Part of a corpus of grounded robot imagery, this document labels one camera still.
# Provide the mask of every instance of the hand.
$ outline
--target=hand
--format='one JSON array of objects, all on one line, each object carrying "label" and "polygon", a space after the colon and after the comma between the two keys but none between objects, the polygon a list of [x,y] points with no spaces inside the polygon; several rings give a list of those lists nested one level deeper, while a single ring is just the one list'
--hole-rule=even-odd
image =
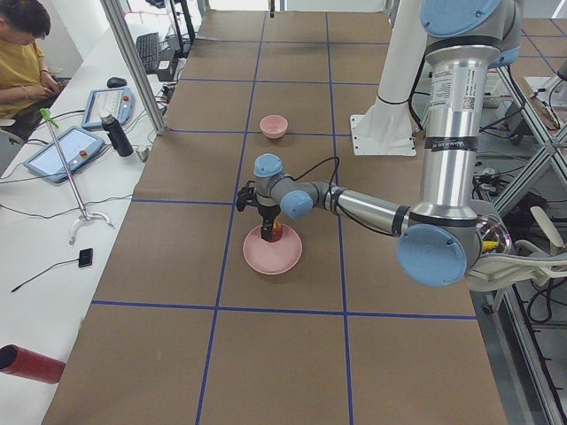
[{"label": "hand", "polygon": [[55,93],[48,89],[47,87],[42,86],[41,84],[36,84],[34,86],[25,86],[27,97],[30,100],[42,100],[47,99],[49,97],[54,97],[58,93]]},{"label": "hand", "polygon": [[54,93],[53,96],[58,95],[59,83],[56,82],[49,73],[39,73],[39,74],[40,74],[40,82],[42,83],[42,86],[53,92]]}]

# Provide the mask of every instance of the metal rod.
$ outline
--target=metal rod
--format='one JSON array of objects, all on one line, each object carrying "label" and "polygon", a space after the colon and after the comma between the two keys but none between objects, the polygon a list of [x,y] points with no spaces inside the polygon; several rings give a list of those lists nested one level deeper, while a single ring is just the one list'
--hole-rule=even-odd
[{"label": "metal rod", "polygon": [[209,0],[197,0],[197,7],[198,12],[201,14],[201,17],[204,17],[206,12],[211,9],[209,5]]},{"label": "metal rod", "polygon": [[550,164],[554,168],[559,182],[567,188],[567,159],[557,148],[557,145],[561,146],[563,138],[567,136],[565,134],[567,130],[562,129],[553,137],[541,122],[529,99],[526,99],[523,93],[517,93],[508,74],[502,68],[498,68],[498,74],[516,104],[524,104],[524,109],[521,112],[522,117],[541,146],[541,150],[533,156],[522,172],[502,191],[494,202],[498,213],[505,215],[532,188],[533,184],[549,168]]},{"label": "metal rod", "polygon": [[533,345],[530,333],[524,325],[524,317],[522,316],[520,306],[516,301],[513,289],[508,287],[504,289],[503,292],[503,302],[508,309],[517,341],[520,344],[520,349],[524,355],[524,360],[528,366],[530,375],[532,376],[532,381],[536,386],[536,392],[540,398],[544,414],[546,415],[550,425],[561,425],[563,424],[563,420],[561,418],[559,408],[553,401],[550,401],[554,399],[553,394],[551,389],[549,389],[541,364],[537,361],[538,353]]},{"label": "metal rod", "polygon": [[136,51],[136,46],[132,40],[132,34],[128,29],[126,20],[122,15],[122,9],[120,7],[118,0],[100,0],[100,3],[105,9],[106,18],[110,27],[113,29],[114,38],[128,70],[134,78],[134,83],[138,89],[138,94],[142,98],[142,103],[144,108],[150,117],[151,124],[153,125],[156,134],[161,135],[165,130],[165,123],[161,112],[155,102],[155,97],[151,90],[150,83],[146,77],[144,67],[142,66],[142,60],[138,56]]},{"label": "metal rod", "polygon": [[71,175],[71,169],[67,164],[65,153],[63,153],[63,150],[61,149],[61,145],[59,144],[59,139],[55,134],[55,130],[53,129],[53,124],[51,123],[51,121],[47,121],[47,128],[50,130],[51,138],[53,139],[53,144],[55,145],[55,148],[57,149],[57,153],[61,158],[61,163],[63,164],[63,168],[65,169],[65,173],[67,174],[67,179],[69,179],[69,184],[71,184],[71,189],[73,190],[74,197],[77,200],[79,209],[81,210],[82,217],[83,219],[88,220],[89,215],[87,214],[87,207],[85,206],[84,202],[82,202],[81,194],[79,193],[76,184],[74,184],[74,179],[73,176]]}]

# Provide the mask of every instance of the blue joint cap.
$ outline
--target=blue joint cap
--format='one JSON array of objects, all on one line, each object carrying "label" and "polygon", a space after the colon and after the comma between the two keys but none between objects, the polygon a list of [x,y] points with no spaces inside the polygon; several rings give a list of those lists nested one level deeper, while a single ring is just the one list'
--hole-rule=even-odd
[{"label": "blue joint cap", "polygon": [[293,190],[282,198],[280,207],[288,217],[297,220],[313,210],[313,199],[304,190]]},{"label": "blue joint cap", "polygon": [[501,0],[423,0],[420,20],[436,38],[464,35],[494,13]]},{"label": "blue joint cap", "polygon": [[520,46],[515,47],[514,49],[503,51],[499,57],[494,60],[492,64],[488,66],[488,68],[498,68],[500,66],[508,66],[516,62],[516,59],[520,56]]},{"label": "blue joint cap", "polygon": [[256,177],[272,177],[280,174],[283,169],[282,160],[273,153],[260,155],[254,161],[254,175]]},{"label": "blue joint cap", "polygon": [[467,255],[459,240],[443,228],[416,224],[398,241],[398,261],[414,281],[443,287],[467,271]]}]

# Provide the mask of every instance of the pink bowl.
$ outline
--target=pink bowl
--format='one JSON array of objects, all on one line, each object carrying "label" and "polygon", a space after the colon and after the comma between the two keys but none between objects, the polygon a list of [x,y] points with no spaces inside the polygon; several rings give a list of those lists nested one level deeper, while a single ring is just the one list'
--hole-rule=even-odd
[{"label": "pink bowl", "polygon": [[287,130],[287,120],[280,115],[268,115],[260,121],[260,130],[268,139],[279,139]]}]

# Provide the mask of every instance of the black cable wire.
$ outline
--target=black cable wire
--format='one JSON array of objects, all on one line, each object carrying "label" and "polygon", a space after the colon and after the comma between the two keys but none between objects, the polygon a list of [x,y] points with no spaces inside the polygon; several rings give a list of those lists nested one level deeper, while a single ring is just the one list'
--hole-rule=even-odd
[{"label": "black cable wire", "polygon": [[522,94],[522,90],[520,90],[520,88],[517,86],[516,81],[514,80],[514,77],[512,77],[512,71],[510,69],[510,65],[506,66],[506,70],[508,71],[508,76],[510,79],[510,83],[512,84],[512,88],[514,89],[514,91],[516,92],[516,95],[522,99],[522,103],[520,104],[520,106],[518,107],[517,111],[513,111],[512,113],[508,114],[508,115],[504,115],[502,118],[491,122],[490,124],[487,124],[483,127],[481,127],[478,131],[480,132],[485,132],[485,130],[489,129],[490,127],[496,125],[496,124],[500,124],[501,122],[508,120],[509,118],[513,117],[514,115],[519,114],[520,112],[522,112],[525,108],[525,97]]},{"label": "black cable wire", "polygon": [[485,135],[491,135],[492,137],[498,137],[499,139],[505,139],[505,140],[510,140],[516,136],[516,135],[496,135],[495,133],[492,133],[488,130],[483,130],[482,132]]},{"label": "black cable wire", "polygon": [[55,263],[52,266],[49,266],[48,268],[46,268],[45,270],[43,270],[41,273],[36,274],[34,277],[30,277],[29,279],[27,279],[25,282],[21,283],[20,285],[18,285],[17,287],[15,287],[13,290],[11,290],[10,292],[13,294],[15,291],[19,290],[22,286],[24,286],[26,283],[32,282],[34,279],[38,278],[39,276],[41,276],[42,274],[45,274],[47,272],[49,272],[53,267],[56,266],[61,266],[64,264],[69,264],[69,263],[74,263],[75,261],[79,261],[79,259],[69,259],[68,261],[60,261],[59,263]]},{"label": "black cable wire", "polygon": [[[322,166],[324,163],[329,162],[329,161],[335,161],[335,169],[338,168],[338,163],[340,161],[339,157],[328,157],[326,159],[324,159],[323,161],[320,161],[319,163],[315,164],[314,166],[312,166],[311,168],[309,168],[307,171],[305,171],[305,173],[300,174],[297,177],[292,177],[291,179],[296,182],[297,180],[300,180],[302,178],[304,178],[306,175],[308,175],[309,173],[313,172],[317,167]],[[333,175],[331,176],[331,181],[333,180],[335,173],[333,173]]]},{"label": "black cable wire", "polygon": [[423,131],[422,120],[421,118],[419,118],[419,115],[417,115],[417,112],[414,109],[413,100],[414,100],[414,94],[416,92],[417,84],[419,83],[419,78],[422,75],[424,66],[425,66],[425,55],[422,56],[422,61],[419,64],[419,69],[417,70],[416,77],[414,78],[414,84],[411,88],[411,91],[409,92],[409,99],[408,99],[409,114],[411,115],[411,118],[413,118],[414,121],[416,122],[419,131]]},{"label": "black cable wire", "polygon": [[[54,117],[51,117],[51,119],[56,120],[57,118],[65,117],[66,115],[71,115],[71,114],[74,114],[74,113],[84,113],[84,112],[85,112],[84,109],[77,109],[76,111],[69,111],[69,112],[60,113],[59,115],[55,115]],[[47,122],[45,120],[41,120],[38,123],[37,127],[34,128],[34,131],[36,131],[38,128],[43,127],[46,124],[47,124]]]},{"label": "black cable wire", "polygon": [[524,168],[524,167],[525,167],[525,166],[517,166],[516,168],[512,168],[511,170],[502,171],[501,173],[496,173],[493,177],[500,176],[500,175],[510,174],[510,173],[515,172],[515,171],[521,170],[521,169]]},{"label": "black cable wire", "polygon": [[24,165],[24,163],[23,163],[23,162],[20,162],[19,164],[17,164],[17,165],[12,169],[12,171],[11,171],[8,175],[6,175],[5,177],[0,177],[0,180],[9,179],[10,176],[12,176],[12,174],[14,174],[14,172],[18,169],[18,167],[19,167],[19,166],[23,166],[23,165]]},{"label": "black cable wire", "polygon": [[[90,201],[90,202],[87,202],[85,205],[96,205],[96,204],[102,204],[104,202],[109,202],[109,201],[119,201],[119,200],[122,200],[122,199],[127,199],[129,197],[132,197],[132,194],[126,195],[125,197],[108,197],[107,199],[103,199],[102,201]],[[9,206],[0,204],[0,209],[2,209],[2,208],[4,208],[5,210],[8,210],[8,211],[11,211],[13,213],[26,215],[27,217],[32,217],[32,218],[36,218],[36,219],[46,219],[46,220],[54,219],[55,217],[58,217],[60,215],[69,214],[69,213],[79,209],[79,207],[76,206],[75,208],[70,208],[66,211],[57,212],[57,213],[52,214],[52,215],[41,215],[41,214],[34,214],[34,213],[30,213],[30,212],[23,212],[23,211],[15,210],[13,208],[10,208]]]},{"label": "black cable wire", "polygon": [[[90,164],[91,162],[93,162],[95,159],[98,159],[100,157],[102,157],[105,153],[107,153],[110,150],[110,145],[106,145],[101,151],[99,151],[97,153],[97,155],[94,155],[92,157],[90,157],[89,159],[87,159],[84,163],[83,168],[81,169],[81,171],[83,171],[85,168],[85,166],[87,166],[88,164]],[[6,177],[4,177],[3,179],[0,180],[5,180],[8,177],[10,177],[14,171],[16,171],[16,167],[14,167],[14,169],[12,170],[12,172],[10,174],[8,174]],[[54,175],[62,175],[65,174],[65,172],[61,172],[61,173],[54,173],[54,174],[47,174],[47,175],[38,175],[36,177],[28,177],[26,179],[18,179],[18,180],[9,180],[7,182],[0,182],[0,184],[7,184],[7,183],[20,183],[20,182],[29,182],[31,180],[37,180],[37,179],[45,179],[47,177],[53,177]]]},{"label": "black cable wire", "polygon": [[[567,280],[566,280],[566,279],[563,279],[561,282],[559,282],[557,285],[555,285],[555,286],[553,287],[553,289],[559,288],[560,286],[562,286],[562,285],[563,285],[564,283],[566,283],[566,282],[567,282]],[[533,287],[533,288],[536,290],[536,292],[537,292],[534,296],[535,296],[535,297],[543,296],[543,293],[544,293],[546,290],[545,290],[545,289],[542,290],[540,287],[538,287],[538,285],[536,285],[535,283],[533,283],[533,281],[530,281],[530,283],[532,284],[532,287]],[[556,304],[558,304],[558,305],[564,305],[564,306],[567,307],[567,303],[566,303],[566,302],[559,301],[558,299],[551,298],[551,302],[552,302],[552,303],[556,303]]]},{"label": "black cable wire", "polygon": [[39,142],[41,144],[50,144],[49,142],[45,142],[42,139],[27,139],[27,143],[30,143],[30,142]]},{"label": "black cable wire", "polygon": [[[565,282],[567,282],[567,280],[562,279],[560,282],[555,284],[555,279],[549,279],[548,286],[543,290],[538,290],[532,296],[532,298],[530,299],[530,302],[528,303],[527,309],[526,309],[526,312],[528,314],[528,317],[530,318],[530,321],[533,321],[534,323],[539,323],[539,324],[544,324],[544,323],[551,321],[551,318],[553,317],[553,311],[551,309],[551,302],[552,302],[551,293],[555,288],[563,285]],[[543,319],[536,319],[532,315],[533,304],[535,303],[536,299],[539,296],[543,296],[544,293],[545,293],[545,299],[546,299],[546,311],[547,311],[546,316]]]}]

